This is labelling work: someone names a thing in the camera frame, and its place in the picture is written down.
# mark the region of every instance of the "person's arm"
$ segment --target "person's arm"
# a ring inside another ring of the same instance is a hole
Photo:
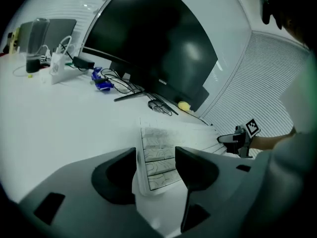
[[[250,148],[255,148],[259,150],[271,150],[274,146],[281,140],[291,137],[296,133],[295,128],[293,127],[291,132],[287,135],[278,136],[278,137],[257,137],[255,136],[252,139]]]

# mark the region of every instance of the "white desk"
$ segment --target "white desk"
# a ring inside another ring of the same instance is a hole
[[[14,76],[23,64],[19,54],[0,58],[0,178],[15,202],[66,164],[135,147],[140,116],[203,124],[176,108],[178,116],[153,112],[146,96],[114,102],[119,93],[98,91],[88,75],[53,86]]]

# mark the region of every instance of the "yellow ball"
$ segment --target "yellow ball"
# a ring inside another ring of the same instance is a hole
[[[179,103],[178,103],[178,107],[181,109],[181,110],[183,110],[183,111],[189,111],[189,109],[190,109],[190,105],[187,103],[187,102],[184,102],[184,101],[180,101]]]

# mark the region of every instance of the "computer monitor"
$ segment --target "computer monitor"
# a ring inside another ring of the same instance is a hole
[[[82,52],[125,64],[131,80],[169,100],[197,96],[217,56],[182,0],[110,0]]]
[[[59,46],[62,39],[68,35],[72,35],[76,22],[77,21],[75,19],[68,18],[50,19],[50,24],[44,39],[44,44],[48,46],[51,52]],[[31,29],[32,22],[26,22],[20,26],[17,41],[17,46],[20,47],[20,52],[27,52]]]

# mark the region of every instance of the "blue object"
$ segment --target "blue object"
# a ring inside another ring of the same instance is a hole
[[[101,77],[98,75],[98,73],[102,70],[102,67],[95,67],[94,72],[91,74],[91,79],[96,80],[96,79],[101,79]],[[102,83],[97,83],[95,84],[98,90],[100,91],[110,91],[110,88],[113,88],[113,84],[110,83],[109,81],[105,81]]]

